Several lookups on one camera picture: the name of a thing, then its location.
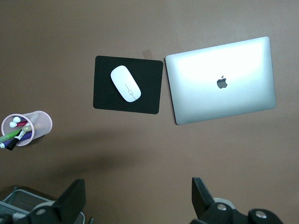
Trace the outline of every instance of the marker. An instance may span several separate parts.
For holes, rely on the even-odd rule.
[[[32,117],[30,118],[31,123],[33,124],[37,119],[39,115],[33,114]],[[14,138],[11,140],[9,145],[6,147],[8,150],[13,150],[16,144],[21,140],[21,138],[26,134],[26,132],[31,131],[32,128],[30,126],[30,123],[27,122],[27,124],[21,129],[21,131],[18,133],[18,135],[14,136]]]
[[[32,136],[32,132],[26,132],[26,134],[23,136],[23,138],[21,138],[20,141],[24,141],[24,140],[30,139],[31,136]],[[7,140],[5,142],[0,143],[0,148],[6,148],[11,141],[12,140],[10,139],[10,140]]]
[[[20,126],[24,126],[27,124],[27,121],[22,121],[22,122],[19,122],[19,123],[16,123],[16,122],[10,122],[9,123],[9,126],[10,127],[20,127]]]
[[[12,138],[15,137],[20,131],[21,131],[21,129],[16,130],[16,131],[14,131],[14,132],[11,132],[11,133],[9,133],[9,134],[6,134],[6,135],[1,136],[1,137],[0,137],[0,143],[12,139]]]
[[[19,123],[21,121],[26,121],[26,119],[25,118],[20,118],[20,117],[14,117],[14,119],[13,119],[13,122],[15,122],[15,123]]]

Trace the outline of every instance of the pen holder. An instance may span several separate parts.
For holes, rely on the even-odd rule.
[[[34,123],[32,123],[30,121],[30,118],[35,115],[38,114],[38,118],[36,119],[36,121]],[[26,113],[26,114],[18,114],[18,113],[14,113],[11,114],[9,116],[7,116],[6,118],[4,118],[2,125],[1,125],[1,131],[3,135],[9,134],[13,131],[19,130],[22,127],[10,127],[10,122],[13,121],[14,117],[19,117],[21,119],[24,119],[25,121],[30,123],[30,126],[32,128],[32,134],[31,137],[27,140],[24,141],[20,141],[17,146],[25,146],[27,144],[29,144],[33,139],[37,139],[39,137],[42,137],[46,134],[48,134],[51,129],[52,129],[52,119],[51,117],[43,112],[43,111],[34,111],[31,113]]]

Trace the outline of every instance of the wire mesh basket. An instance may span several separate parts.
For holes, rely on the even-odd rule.
[[[0,213],[10,214],[13,220],[16,221],[25,217],[30,213],[37,205],[49,202],[50,200],[39,195],[35,195],[28,191],[17,189],[7,196],[3,202],[0,201]],[[74,224],[84,224],[85,217],[80,212]]]

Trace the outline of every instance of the laptop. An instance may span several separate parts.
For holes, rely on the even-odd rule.
[[[178,125],[276,106],[269,37],[166,57]]]

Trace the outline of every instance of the apple logo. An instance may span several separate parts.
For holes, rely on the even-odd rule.
[[[218,79],[217,81],[217,86],[222,89],[222,88],[226,88],[227,87],[227,83],[225,82],[226,78],[223,78],[223,76],[221,77],[221,79]]]

